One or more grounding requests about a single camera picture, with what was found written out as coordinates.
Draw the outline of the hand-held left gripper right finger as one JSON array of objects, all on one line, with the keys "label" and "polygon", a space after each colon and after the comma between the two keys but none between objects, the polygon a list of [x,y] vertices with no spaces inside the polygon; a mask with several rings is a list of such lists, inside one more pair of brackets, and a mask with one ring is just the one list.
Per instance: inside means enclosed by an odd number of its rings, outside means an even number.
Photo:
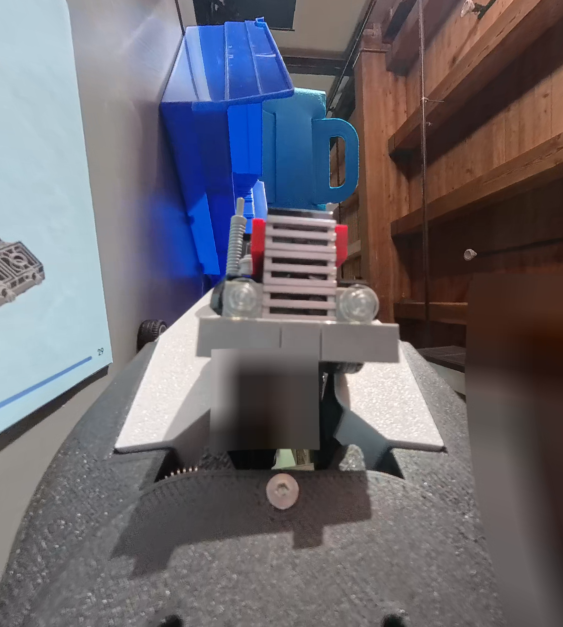
[{"label": "hand-held left gripper right finger", "polygon": [[399,471],[395,450],[443,453],[439,429],[405,360],[353,374],[327,364],[319,403],[318,469],[339,466],[352,447],[364,467]]}]

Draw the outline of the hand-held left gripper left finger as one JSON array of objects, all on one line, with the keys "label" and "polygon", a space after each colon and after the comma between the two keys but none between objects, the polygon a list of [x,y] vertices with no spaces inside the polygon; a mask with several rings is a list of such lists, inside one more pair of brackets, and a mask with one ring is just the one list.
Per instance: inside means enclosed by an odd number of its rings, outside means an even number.
[{"label": "hand-held left gripper left finger", "polygon": [[198,357],[199,318],[212,313],[212,291],[153,344],[150,361],[115,443],[118,453],[172,449],[203,453],[211,406],[208,358]]}]

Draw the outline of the grey red toy brick truck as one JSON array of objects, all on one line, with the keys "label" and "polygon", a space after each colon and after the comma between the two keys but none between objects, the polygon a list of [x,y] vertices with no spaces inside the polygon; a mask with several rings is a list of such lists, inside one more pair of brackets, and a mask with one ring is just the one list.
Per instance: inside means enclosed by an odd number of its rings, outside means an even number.
[{"label": "grey red toy brick truck", "polygon": [[331,212],[269,209],[248,219],[238,198],[225,277],[200,318],[195,355],[278,349],[342,372],[399,362],[398,326],[378,321],[376,293],[338,277],[348,253],[348,227]]}]

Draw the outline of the black toy wheel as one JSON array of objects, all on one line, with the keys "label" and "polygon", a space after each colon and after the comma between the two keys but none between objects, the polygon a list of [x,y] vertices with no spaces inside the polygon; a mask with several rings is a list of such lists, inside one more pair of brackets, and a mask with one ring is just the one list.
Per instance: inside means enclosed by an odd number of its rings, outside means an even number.
[{"label": "black toy wheel", "polygon": [[147,344],[155,342],[167,328],[167,323],[160,319],[146,319],[141,322],[136,336],[136,352],[139,353]]}]

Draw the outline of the black flat panel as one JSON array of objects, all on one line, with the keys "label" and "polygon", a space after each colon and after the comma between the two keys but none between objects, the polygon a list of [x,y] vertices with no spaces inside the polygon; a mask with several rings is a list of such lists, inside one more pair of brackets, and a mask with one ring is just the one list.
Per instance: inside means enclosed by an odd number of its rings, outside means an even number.
[{"label": "black flat panel", "polygon": [[466,349],[457,346],[421,348],[418,352],[453,391],[466,396]]}]

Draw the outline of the blue plastic bin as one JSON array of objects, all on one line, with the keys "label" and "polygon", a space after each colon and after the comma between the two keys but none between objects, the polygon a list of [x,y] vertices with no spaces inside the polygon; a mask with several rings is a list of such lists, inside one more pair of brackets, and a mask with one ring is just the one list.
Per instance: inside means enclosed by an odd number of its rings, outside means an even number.
[{"label": "blue plastic bin", "polygon": [[160,102],[204,275],[225,274],[236,199],[254,217],[261,179],[262,105],[294,86],[264,18],[190,26]]}]

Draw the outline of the light blue instruction booklet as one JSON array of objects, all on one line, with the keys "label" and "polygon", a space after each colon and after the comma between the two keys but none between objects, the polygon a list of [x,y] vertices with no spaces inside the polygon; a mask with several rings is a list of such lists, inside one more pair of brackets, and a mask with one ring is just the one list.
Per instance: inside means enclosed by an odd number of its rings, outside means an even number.
[{"label": "light blue instruction booklet", "polygon": [[0,433],[111,362],[67,3],[0,1]]}]

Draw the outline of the wooden shelf unit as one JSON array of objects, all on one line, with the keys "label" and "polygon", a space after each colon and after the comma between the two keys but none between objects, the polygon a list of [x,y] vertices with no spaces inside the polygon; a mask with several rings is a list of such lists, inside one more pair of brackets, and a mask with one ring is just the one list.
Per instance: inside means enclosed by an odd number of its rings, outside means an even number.
[{"label": "wooden shelf unit", "polygon": [[563,273],[563,1],[475,3],[378,1],[354,67],[351,269],[416,347],[465,346],[474,275]]}]

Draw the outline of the black metal pipe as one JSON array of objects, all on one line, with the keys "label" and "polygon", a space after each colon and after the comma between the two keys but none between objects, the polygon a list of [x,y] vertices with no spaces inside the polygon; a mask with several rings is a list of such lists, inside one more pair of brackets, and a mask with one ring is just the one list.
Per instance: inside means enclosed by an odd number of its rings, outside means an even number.
[{"label": "black metal pipe", "polygon": [[364,13],[358,20],[356,27],[354,27],[350,42],[348,43],[345,52],[343,54],[343,63],[337,74],[335,75],[335,80],[330,88],[327,97],[326,97],[326,113],[328,114],[334,109],[334,101],[340,90],[341,83],[347,73],[347,70],[350,70],[352,66],[352,61],[355,59],[355,54],[358,49],[358,45],[363,36],[364,30],[371,18],[372,12],[374,10],[377,1],[368,1],[367,7],[364,10]]}]

